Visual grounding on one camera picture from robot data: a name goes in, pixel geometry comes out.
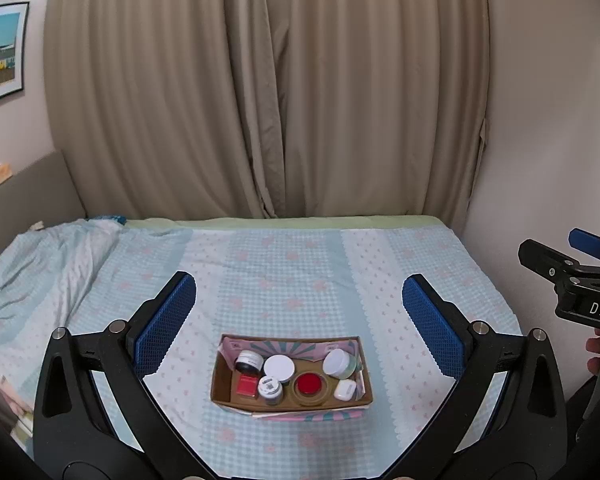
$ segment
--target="beige curtain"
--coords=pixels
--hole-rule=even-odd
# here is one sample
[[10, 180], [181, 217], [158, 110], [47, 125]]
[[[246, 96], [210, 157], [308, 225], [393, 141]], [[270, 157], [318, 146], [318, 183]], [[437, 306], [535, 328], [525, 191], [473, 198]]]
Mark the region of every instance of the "beige curtain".
[[464, 222], [487, 0], [50, 0], [52, 132], [90, 214]]

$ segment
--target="light blue blanket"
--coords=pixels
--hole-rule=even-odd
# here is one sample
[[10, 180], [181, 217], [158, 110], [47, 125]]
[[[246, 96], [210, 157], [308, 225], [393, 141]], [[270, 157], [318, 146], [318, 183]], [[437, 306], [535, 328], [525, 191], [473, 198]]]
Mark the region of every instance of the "light blue blanket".
[[[32, 405], [49, 334], [103, 330], [128, 319], [177, 270], [196, 279], [196, 306], [158, 373], [145, 379], [166, 415], [223, 476], [333, 480], [379, 476], [411, 443], [453, 384], [440, 374], [401, 305], [419, 272], [469, 320], [520, 333], [517, 320], [454, 234], [394, 230], [144, 230], [79, 221], [20, 235], [0, 257], [0, 376]], [[209, 400], [221, 333], [360, 336], [374, 402], [364, 416], [275, 422]], [[492, 384], [465, 444], [496, 401]], [[106, 382], [121, 437], [132, 436]]]

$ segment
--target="open box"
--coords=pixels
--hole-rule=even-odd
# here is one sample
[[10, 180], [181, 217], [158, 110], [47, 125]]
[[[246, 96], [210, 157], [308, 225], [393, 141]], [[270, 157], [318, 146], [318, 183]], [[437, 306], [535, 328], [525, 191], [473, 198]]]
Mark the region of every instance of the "open box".
[[[356, 371], [350, 377], [356, 381], [354, 398], [342, 401], [333, 397], [338, 380], [327, 376], [327, 388], [331, 392], [320, 406], [301, 406], [289, 394], [293, 378], [283, 386], [283, 400], [277, 406], [268, 406], [264, 399], [241, 396], [235, 393], [240, 373], [234, 370], [234, 363], [242, 350], [253, 350], [265, 359], [275, 355], [289, 356], [296, 366], [296, 375], [303, 372], [322, 374], [322, 360], [333, 349], [341, 348], [356, 358]], [[361, 413], [373, 401], [371, 382], [366, 369], [365, 355], [359, 337], [337, 337], [330, 339], [268, 339], [223, 334], [218, 347], [216, 365], [211, 381], [211, 401], [226, 410], [251, 415], [256, 418], [275, 417], [285, 420], [315, 420], [309, 415], [339, 413], [342, 418], [349, 414]]]

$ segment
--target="framed picture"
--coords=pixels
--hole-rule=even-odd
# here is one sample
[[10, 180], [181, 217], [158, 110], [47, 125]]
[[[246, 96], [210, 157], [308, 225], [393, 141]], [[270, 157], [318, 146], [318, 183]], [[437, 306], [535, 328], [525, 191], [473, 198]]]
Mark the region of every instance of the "framed picture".
[[0, 98], [24, 88], [24, 32], [29, 3], [0, 5]]

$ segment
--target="silver bolt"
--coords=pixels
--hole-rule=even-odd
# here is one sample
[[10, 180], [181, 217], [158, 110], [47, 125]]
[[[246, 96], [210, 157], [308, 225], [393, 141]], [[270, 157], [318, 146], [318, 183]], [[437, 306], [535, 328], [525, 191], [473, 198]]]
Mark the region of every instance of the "silver bolt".
[[53, 339], [62, 339], [64, 334], [66, 334], [66, 328], [64, 326], [59, 326], [51, 333], [51, 337]]
[[541, 328], [535, 328], [532, 334], [538, 341], [544, 341], [546, 339], [546, 332]]
[[485, 335], [489, 331], [489, 325], [483, 321], [476, 321], [471, 325], [471, 327], [474, 329], [475, 333], [480, 335]]
[[109, 332], [117, 334], [118, 332], [122, 332], [125, 329], [125, 326], [126, 322], [121, 319], [117, 319], [109, 324]]

